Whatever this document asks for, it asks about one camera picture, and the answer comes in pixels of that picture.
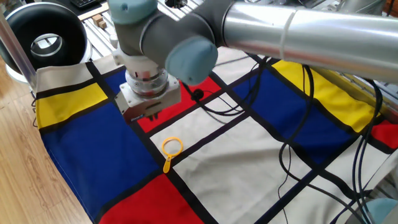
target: round black device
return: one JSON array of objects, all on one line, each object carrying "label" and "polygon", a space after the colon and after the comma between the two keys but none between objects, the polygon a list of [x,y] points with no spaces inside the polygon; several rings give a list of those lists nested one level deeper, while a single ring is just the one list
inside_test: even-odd
[{"label": "round black device", "polygon": [[[85,28],[76,14],[63,6],[49,2],[28,4],[12,12],[7,21],[36,70],[78,64],[85,54]],[[46,35],[55,41],[41,48],[38,41]],[[13,70],[20,72],[2,42],[0,55]]]}]

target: magnifying glass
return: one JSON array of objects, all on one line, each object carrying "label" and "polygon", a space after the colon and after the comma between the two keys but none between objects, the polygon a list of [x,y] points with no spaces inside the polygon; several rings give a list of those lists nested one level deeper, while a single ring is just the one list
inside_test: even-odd
[{"label": "magnifying glass", "polygon": [[[180,143],[180,145],[181,145],[180,150],[177,153],[175,153],[175,154],[168,153],[164,149],[164,146],[170,141],[178,141]],[[165,164],[163,166],[163,172],[165,174],[168,173],[169,170],[170,170],[171,160],[173,159],[173,157],[178,156],[182,152],[182,149],[183,149],[182,141],[179,138],[177,138],[177,137],[169,137],[169,138],[167,138],[166,140],[163,141],[163,143],[162,143],[162,151],[167,156],[166,162],[165,162]]]}]

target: red square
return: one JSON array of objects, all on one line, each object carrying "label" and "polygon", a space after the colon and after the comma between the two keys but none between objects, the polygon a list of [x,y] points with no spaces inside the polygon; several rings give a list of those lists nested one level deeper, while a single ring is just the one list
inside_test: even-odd
[{"label": "red square", "polygon": [[203,223],[165,174],[105,213],[99,224]]},{"label": "red square", "polygon": [[389,121],[384,120],[373,127],[372,136],[391,149],[398,148],[398,124],[391,124]]},{"label": "red square", "polygon": [[[190,86],[191,91],[196,90],[197,88],[200,88],[201,90],[205,91],[205,96],[202,98],[202,100],[211,95],[211,93],[209,93],[207,91],[211,91],[211,92],[215,93],[216,91],[221,89],[209,77],[200,85]],[[141,126],[141,128],[145,131],[145,133],[148,133],[150,130],[154,129],[158,125],[172,119],[174,116],[189,109],[191,106],[195,105],[195,103],[196,102],[191,100],[191,96],[181,85],[181,102],[162,110],[159,113],[159,118],[156,120],[150,121],[148,118],[143,118],[143,119],[140,119],[138,121],[138,123]]]}]

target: mondrian-pattern cloth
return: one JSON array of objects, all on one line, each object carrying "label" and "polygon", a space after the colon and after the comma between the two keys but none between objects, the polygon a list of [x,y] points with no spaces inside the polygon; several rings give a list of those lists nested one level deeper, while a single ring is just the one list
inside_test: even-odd
[{"label": "mondrian-pattern cloth", "polygon": [[[220,98],[232,106],[240,102],[256,81],[257,70],[249,73],[253,65],[244,53],[221,48],[214,72],[191,89],[204,90],[202,102],[213,110],[228,110]],[[256,101],[242,105],[243,114],[214,115],[225,124],[182,88],[182,101],[157,120],[127,125],[114,102],[124,71],[105,57],[38,72],[42,140],[93,223],[280,224],[283,208],[289,223],[330,223],[343,206],[304,182],[350,202],[309,166],[325,168],[351,187],[354,152],[374,108],[315,71],[314,106],[291,145],[290,170],[303,182],[287,179],[281,199],[277,189],[286,174],[279,149],[302,119],[309,93],[309,87],[303,91],[301,65],[275,60],[261,74]],[[180,138],[184,149],[164,174],[161,145],[171,136]],[[364,157],[364,183],[398,147],[396,136],[398,126],[379,116]]]}]

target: metal pole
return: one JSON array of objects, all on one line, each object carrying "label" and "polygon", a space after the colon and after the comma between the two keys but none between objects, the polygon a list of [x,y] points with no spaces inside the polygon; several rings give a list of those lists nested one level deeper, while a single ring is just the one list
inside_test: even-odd
[{"label": "metal pole", "polygon": [[30,87],[36,92],[36,71],[2,13],[0,13],[0,40],[3,42],[4,46],[6,46],[12,59],[14,59],[15,64],[18,66],[23,76],[25,76]]}]

